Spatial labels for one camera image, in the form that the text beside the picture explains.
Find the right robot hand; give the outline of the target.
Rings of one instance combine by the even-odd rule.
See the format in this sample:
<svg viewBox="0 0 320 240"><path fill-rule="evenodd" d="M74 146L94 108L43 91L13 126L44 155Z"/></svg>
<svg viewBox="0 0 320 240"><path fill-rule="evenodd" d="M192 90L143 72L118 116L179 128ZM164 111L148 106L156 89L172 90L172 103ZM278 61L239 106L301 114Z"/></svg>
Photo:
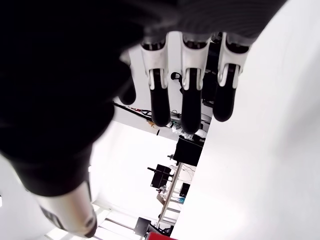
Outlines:
<svg viewBox="0 0 320 240"><path fill-rule="evenodd" d="M140 45L151 119L170 122L168 39L181 36L181 125L201 124L209 45L221 43L213 114L227 121L252 44L282 0L3 0L0 152L56 227L95 235L89 165L113 99L136 99L128 50Z"/></svg>

